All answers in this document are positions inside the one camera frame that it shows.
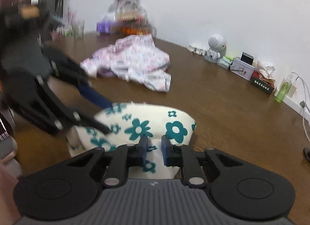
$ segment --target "floral cloth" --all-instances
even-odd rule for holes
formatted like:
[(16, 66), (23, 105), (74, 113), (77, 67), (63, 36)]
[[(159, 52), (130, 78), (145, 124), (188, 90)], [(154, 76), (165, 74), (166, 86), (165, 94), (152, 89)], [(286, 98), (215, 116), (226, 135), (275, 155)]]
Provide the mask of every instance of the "floral cloth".
[(187, 113), (171, 107), (146, 103), (115, 103), (95, 118), (110, 127), (104, 135), (93, 128), (74, 127), (67, 135), (71, 156), (95, 147), (113, 151), (119, 145), (139, 143), (145, 134), (149, 138), (145, 165), (129, 169), (129, 178), (173, 179), (178, 167), (166, 167), (161, 151), (162, 135), (171, 143), (189, 144), (196, 122)]
[(115, 45), (99, 49), (92, 59), (88, 58), (80, 65), (90, 76), (112, 71), (128, 82), (134, 81), (154, 91), (168, 92), (171, 75), (165, 70), (169, 64), (169, 55), (155, 47), (151, 35), (130, 35), (118, 39)]

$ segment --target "astronaut figurine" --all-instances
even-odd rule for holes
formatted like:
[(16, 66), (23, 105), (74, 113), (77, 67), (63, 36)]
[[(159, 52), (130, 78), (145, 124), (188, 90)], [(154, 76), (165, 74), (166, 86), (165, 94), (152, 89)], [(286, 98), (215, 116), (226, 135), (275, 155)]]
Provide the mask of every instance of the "astronaut figurine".
[(207, 59), (208, 61), (217, 62), (218, 59), (221, 58), (220, 51), (222, 51), (226, 47), (226, 40), (223, 36), (219, 34), (214, 34), (211, 36), (211, 38), (208, 40), (209, 49), (207, 50)]

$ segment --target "table surface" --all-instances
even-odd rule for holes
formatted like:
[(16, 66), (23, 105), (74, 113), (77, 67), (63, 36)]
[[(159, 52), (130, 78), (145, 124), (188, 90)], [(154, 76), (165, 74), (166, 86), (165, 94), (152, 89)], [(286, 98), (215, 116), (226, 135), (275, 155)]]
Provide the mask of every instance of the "table surface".
[[(88, 34), (84, 40), (64, 38), (53, 45), (81, 62), (116, 39)], [(190, 142), (195, 150), (215, 147), (286, 177), (296, 190), (289, 218), (296, 224), (308, 225), (310, 164), (303, 158), (303, 148), (310, 144), (302, 118), (286, 104), (277, 103), (274, 96), (186, 48), (158, 39), (155, 44), (170, 55), (170, 92), (153, 92), (117, 78), (93, 80), (94, 88), (112, 102), (147, 102), (187, 112), (197, 122)], [(64, 104), (90, 115), (100, 111), (74, 87), (55, 79), (50, 80), (50, 86)], [(69, 158), (64, 134), (51, 137), (23, 122), (17, 125), (16, 140), (26, 174)]]

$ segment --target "gray ribbed panel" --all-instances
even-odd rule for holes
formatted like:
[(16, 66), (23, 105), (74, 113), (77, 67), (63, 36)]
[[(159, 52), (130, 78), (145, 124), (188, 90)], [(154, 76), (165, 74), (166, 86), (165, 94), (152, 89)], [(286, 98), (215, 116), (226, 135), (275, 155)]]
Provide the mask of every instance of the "gray ribbed panel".
[(125, 186), (103, 191), (86, 212), (63, 221), (22, 218), (16, 225), (292, 225), (286, 218), (248, 222), (213, 206), (204, 191), (176, 180), (129, 179)]

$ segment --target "crumpled clothing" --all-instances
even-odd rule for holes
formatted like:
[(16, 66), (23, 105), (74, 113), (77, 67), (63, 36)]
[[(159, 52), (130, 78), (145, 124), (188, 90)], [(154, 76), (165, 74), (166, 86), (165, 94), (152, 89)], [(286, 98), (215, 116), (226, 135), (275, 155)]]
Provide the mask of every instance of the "crumpled clothing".
[(80, 65), (89, 76), (111, 76), (108, 72), (111, 71), (128, 82), (134, 81), (154, 91), (168, 92), (171, 75), (165, 70), (169, 64), (169, 55), (156, 48), (151, 35), (130, 35), (118, 39), (115, 45), (97, 50), (93, 58), (86, 59)]

